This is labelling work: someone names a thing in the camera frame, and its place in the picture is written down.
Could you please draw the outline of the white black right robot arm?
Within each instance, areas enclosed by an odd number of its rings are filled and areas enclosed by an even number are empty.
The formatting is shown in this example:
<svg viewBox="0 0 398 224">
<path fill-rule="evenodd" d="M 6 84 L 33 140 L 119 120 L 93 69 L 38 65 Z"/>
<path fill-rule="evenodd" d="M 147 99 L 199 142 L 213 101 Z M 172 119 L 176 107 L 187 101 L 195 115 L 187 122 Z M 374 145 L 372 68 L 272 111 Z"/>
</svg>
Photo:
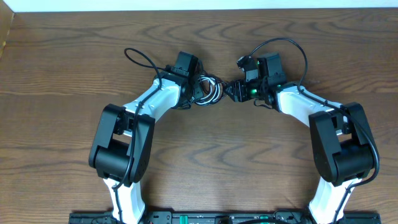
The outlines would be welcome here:
<svg viewBox="0 0 398 224">
<path fill-rule="evenodd" d="M 320 181 L 308 205 L 312 223 L 336 223 L 355 187 L 378 175 L 379 153 L 363 107 L 341 104 L 288 82 L 277 52 L 241 57 L 244 78 L 224 92 L 235 102 L 261 101 L 261 106 L 290 115 L 310 129 L 313 159 Z"/>
</svg>

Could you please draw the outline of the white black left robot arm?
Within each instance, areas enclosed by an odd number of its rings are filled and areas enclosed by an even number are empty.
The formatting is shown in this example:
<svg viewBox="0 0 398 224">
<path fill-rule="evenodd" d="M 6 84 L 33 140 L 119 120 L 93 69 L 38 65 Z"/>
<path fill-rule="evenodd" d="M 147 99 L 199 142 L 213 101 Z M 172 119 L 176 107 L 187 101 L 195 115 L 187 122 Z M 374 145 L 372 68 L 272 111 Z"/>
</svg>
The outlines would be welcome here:
<svg viewBox="0 0 398 224">
<path fill-rule="evenodd" d="M 111 193 L 112 219 L 139 223 L 146 205 L 140 181 L 149 165 L 155 123 L 169 109 L 189 109 L 203 97 L 201 61 L 180 52 L 174 65 L 158 68 L 152 86 L 123 106 L 107 105 L 99 119 L 88 163 Z"/>
</svg>

